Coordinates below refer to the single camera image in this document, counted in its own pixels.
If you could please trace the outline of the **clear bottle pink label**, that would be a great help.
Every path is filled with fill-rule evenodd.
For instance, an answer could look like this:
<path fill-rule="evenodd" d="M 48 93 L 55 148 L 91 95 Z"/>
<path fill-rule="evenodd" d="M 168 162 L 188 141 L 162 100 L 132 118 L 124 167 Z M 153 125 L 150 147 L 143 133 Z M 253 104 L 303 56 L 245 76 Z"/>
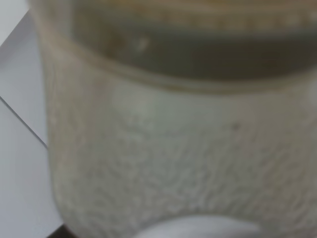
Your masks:
<path fill-rule="evenodd" d="M 31 0 L 77 238 L 314 238 L 314 0 Z"/>

